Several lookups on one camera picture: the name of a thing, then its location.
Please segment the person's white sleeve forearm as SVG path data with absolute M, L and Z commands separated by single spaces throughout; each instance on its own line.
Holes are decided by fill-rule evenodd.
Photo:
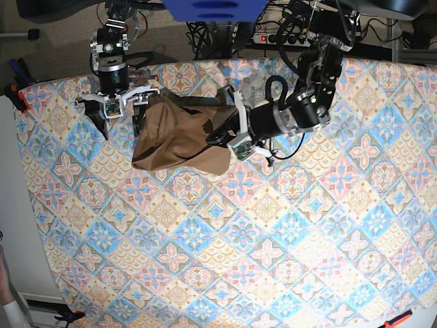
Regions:
M 25 318 L 17 301 L 12 301 L 3 305 L 3 311 L 8 319 L 10 327 L 12 328 L 30 328 L 27 319 Z

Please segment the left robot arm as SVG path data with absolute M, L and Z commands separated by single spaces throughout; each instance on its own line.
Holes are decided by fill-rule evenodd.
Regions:
M 329 109 L 343 56 L 354 46 L 359 12 L 343 11 L 339 1 L 333 19 L 316 10 L 316 2 L 290 1 L 290 13 L 273 39 L 284 64 L 296 75 L 294 90 L 285 78 L 272 75 L 265 84 L 266 104 L 248 109 L 241 92 L 228 88 L 235 111 L 206 139 L 208 146 L 227 148 L 239 161 L 254 154 L 272 166 L 279 156 L 272 140 L 280 135 L 318 131 L 330 123 Z

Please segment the person's hand bottom left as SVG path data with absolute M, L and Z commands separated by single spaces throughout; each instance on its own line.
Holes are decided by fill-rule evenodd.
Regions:
M 0 300 L 1 305 L 7 305 L 15 300 L 11 289 L 9 275 L 4 264 L 3 250 L 0 252 Z

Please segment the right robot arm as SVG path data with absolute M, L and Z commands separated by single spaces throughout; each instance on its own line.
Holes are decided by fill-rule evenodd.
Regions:
M 153 53 L 127 55 L 126 51 L 139 37 L 141 10 L 160 10 L 164 6 L 147 1 L 107 1 L 105 8 L 108 19 L 90 41 L 90 66 L 98 77 L 100 88 L 95 93 L 83 94 L 76 101 L 85 105 L 85 115 L 104 137 L 107 136 L 107 122 L 123 117 L 125 108 L 132 104 L 135 108 L 134 134 L 138 135 L 149 97 L 159 90 L 149 83 L 130 86 L 128 61 L 143 59 L 134 67 L 139 69 L 153 58 Z

